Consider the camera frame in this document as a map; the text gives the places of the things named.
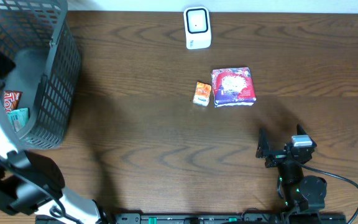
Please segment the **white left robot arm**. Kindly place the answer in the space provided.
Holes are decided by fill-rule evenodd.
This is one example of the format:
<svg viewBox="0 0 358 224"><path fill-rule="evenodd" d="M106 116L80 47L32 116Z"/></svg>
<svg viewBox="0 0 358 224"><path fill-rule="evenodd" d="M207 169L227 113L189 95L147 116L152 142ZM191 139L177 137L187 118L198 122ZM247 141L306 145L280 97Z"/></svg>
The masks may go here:
<svg viewBox="0 0 358 224"><path fill-rule="evenodd" d="M39 223L115 223L95 201L70 190L50 158L24 149L0 102L0 211Z"/></svg>

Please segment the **orange brown chocolate bar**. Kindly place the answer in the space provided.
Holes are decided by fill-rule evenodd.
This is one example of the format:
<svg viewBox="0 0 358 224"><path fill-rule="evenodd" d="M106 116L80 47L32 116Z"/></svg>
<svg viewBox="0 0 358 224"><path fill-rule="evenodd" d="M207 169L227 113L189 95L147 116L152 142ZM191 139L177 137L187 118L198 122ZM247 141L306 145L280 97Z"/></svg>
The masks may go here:
<svg viewBox="0 0 358 224"><path fill-rule="evenodd" d="M22 96L21 91L14 91L14 90L4 91L3 102L4 102L4 109L6 113L10 113L11 111L17 109L21 96Z"/></svg>

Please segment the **small orange snack packet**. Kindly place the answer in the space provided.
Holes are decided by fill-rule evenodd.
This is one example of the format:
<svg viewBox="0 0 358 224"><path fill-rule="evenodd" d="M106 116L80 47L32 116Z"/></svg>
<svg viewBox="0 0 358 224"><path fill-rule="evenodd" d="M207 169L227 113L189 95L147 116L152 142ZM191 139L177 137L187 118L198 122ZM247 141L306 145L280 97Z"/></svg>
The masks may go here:
<svg viewBox="0 0 358 224"><path fill-rule="evenodd" d="M200 106L208 106L212 86L207 83L197 82L193 103Z"/></svg>

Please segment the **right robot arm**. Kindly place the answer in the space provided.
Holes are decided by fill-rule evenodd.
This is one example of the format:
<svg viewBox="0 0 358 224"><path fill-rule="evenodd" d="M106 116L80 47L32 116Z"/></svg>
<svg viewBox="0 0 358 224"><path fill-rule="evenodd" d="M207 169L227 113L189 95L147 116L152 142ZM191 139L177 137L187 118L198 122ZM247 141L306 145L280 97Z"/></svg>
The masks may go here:
<svg viewBox="0 0 358 224"><path fill-rule="evenodd" d="M327 183L315 175L305 176L302 166L312 159L317 144L307 135L301 125L297 134L283 149L270 147L263 129L259 131L256 157L265 159L266 168L278 169L277 193L289 209L296 213L314 213L325 207Z"/></svg>

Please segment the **red purple snack packet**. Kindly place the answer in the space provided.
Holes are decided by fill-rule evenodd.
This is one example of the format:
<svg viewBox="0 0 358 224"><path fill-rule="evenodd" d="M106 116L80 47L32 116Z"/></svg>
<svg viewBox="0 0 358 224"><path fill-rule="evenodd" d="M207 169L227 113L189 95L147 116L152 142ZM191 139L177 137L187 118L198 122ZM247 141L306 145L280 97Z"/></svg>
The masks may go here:
<svg viewBox="0 0 358 224"><path fill-rule="evenodd" d="M256 102L249 67L220 68L211 72L214 105L252 106Z"/></svg>

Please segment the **teal wrapper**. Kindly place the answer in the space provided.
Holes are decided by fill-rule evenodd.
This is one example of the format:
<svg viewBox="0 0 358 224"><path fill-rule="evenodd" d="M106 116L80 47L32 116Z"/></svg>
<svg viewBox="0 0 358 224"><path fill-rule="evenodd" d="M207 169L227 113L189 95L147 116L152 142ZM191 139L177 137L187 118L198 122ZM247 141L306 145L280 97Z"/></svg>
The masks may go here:
<svg viewBox="0 0 358 224"><path fill-rule="evenodd" d="M20 131L29 120L29 109L21 108L8 112L8 120L11 122L15 132Z"/></svg>

